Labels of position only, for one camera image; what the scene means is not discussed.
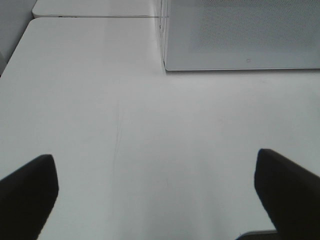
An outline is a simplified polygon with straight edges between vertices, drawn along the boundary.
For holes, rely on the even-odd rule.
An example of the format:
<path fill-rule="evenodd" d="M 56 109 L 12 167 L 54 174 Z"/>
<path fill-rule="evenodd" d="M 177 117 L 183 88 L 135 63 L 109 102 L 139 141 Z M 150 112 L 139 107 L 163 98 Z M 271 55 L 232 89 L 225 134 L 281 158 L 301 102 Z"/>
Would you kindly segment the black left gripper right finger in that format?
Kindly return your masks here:
<path fill-rule="evenodd" d="M 254 188 L 283 240 L 320 238 L 320 178 L 272 149 L 260 149 Z"/>

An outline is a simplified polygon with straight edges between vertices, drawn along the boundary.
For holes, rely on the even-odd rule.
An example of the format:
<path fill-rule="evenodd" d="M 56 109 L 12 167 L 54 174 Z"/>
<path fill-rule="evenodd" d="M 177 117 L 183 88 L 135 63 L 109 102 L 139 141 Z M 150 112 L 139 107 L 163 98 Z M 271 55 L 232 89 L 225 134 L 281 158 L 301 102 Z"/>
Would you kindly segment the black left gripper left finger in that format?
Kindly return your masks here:
<path fill-rule="evenodd" d="M 1 179 L 0 238 L 36 240 L 58 194 L 58 175 L 51 154 L 40 155 Z"/>

